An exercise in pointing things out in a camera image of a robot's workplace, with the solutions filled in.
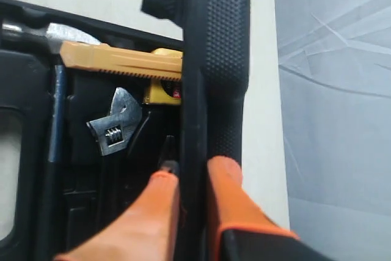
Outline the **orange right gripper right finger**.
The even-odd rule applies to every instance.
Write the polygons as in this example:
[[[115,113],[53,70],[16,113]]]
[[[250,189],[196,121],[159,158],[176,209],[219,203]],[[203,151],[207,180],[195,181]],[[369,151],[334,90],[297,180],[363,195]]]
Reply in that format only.
[[[210,260],[327,260],[263,213],[242,189],[235,160],[215,156],[207,169]]]

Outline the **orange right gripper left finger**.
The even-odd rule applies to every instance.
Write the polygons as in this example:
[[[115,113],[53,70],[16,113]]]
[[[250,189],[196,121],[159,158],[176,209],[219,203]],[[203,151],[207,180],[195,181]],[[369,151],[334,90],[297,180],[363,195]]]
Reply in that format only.
[[[179,180],[155,172],[141,195],[114,222],[54,260],[172,260],[179,217]]]

